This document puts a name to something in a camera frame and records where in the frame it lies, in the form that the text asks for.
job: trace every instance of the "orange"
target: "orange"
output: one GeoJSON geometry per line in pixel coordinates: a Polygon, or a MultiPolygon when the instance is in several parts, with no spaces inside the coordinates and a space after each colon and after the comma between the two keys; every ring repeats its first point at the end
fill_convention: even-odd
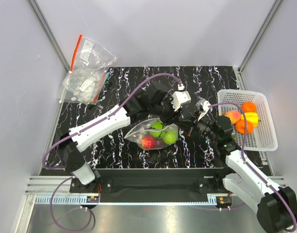
{"type": "Polygon", "coordinates": [[[245,102],[241,107],[245,113],[255,113],[257,109],[255,103],[252,102],[245,102]]]}
{"type": "MultiPolygon", "coordinates": [[[[250,134],[253,132],[253,125],[250,121],[247,121],[247,125],[246,125],[246,134],[250,134]]],[[[245,133],[245,120],[239,120],[236,123],[236,130],[240,133],[245,133]]]]}

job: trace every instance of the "peach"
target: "peach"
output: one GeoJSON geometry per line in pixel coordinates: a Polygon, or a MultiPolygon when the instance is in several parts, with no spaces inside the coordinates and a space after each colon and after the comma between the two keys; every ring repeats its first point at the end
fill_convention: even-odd
{"type": "Polygon", "coordinates": [[[232,110],[232,111],[226,112],[224,116],[228,117],[231,121],[231,124],[234,125],[240,120],[241,115],[238,111],[232,110]]]}

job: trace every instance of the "red zipper seal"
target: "red zipper seal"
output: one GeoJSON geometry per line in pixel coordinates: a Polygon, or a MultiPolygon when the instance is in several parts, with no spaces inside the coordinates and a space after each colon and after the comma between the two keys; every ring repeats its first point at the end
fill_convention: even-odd
{"type": "Polygon", "coordinates": [[[82,35],[79,35],[74,54],[72,55],[71,66],[70,66],[70,70],[69,70],[70,74],[72,74],[72,69],[74,68],[75,58],[76,58],[76,55],[77,55],[78,47],[79,47],[80,42],[81,42],[81,38],[82,38],[82,35]]]}

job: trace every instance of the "metal floor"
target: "metal floor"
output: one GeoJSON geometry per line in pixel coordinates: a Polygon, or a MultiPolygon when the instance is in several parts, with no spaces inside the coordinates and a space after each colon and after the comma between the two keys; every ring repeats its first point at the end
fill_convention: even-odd
{"type": "MultiPolygon", "coordinates": [[[[242,202],[236,198],[233,206],[242,202]]],[[[88,213],[76,210],[65,213],[74,205],[55,205],[58,222],[69,229],[83,227],[88,213]]],[[[256,215],[244,206],[232,211],[205,211],[195,206],[97,206],[93,208],[96,222],[84,232],[91,233],[264,233],[256,215]]],[[[213,206],[201,208],[215,209],[213,206]]],[[[36,204],[28,228],[29,233],[62,233],[54,225],[49,205],[36,204]]]]}

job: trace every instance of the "white wall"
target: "white wall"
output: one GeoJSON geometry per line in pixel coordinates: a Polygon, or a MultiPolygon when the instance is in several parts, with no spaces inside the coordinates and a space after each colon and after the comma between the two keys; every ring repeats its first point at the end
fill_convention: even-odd
{"type": "Polygon", "coordinates": [[[36,175],[65,75],[26,0],[0,0],[0,233],[36,175]]]}
{"type": "Polygon", "coordinates": [[[83,33],[118,66],[239,66],[274,0],[37,0],[70,61],[83,33]]]}
{"type": "Polygon", "coordinates": [[[277,175],[297,194],[297,0],[285,0],[246,69],[249,90],[269,101],[279,147],[269,153],[277,175]]]}

